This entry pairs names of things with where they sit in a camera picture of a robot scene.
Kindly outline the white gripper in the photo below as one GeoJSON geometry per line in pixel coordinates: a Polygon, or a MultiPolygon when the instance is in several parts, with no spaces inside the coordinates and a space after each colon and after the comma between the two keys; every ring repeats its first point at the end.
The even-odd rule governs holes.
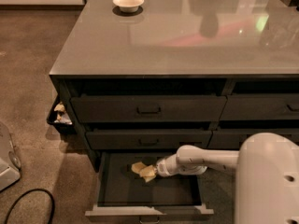
{"type": "Polygon", "coordinates": [[[146,183],[149,183],[156,177],[156,172],[162,177],[177,175],[177,156],[171,155],[161,158],[156,162],[156,168],[153,165],[147,166],[139,172],[139,175],[144,178],[146,183]]]}

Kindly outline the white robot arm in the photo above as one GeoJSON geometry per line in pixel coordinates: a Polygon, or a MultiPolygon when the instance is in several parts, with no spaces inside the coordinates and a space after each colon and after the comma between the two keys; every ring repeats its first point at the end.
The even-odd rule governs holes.
{"type": "Polygon", "coordinates": [[[185,145],[141,169],[155,176],[199,175],[206,168],[235,174],[235,224],[299,223],[299,146],[274,133],[257,133],[238,151],[185,145]]]}

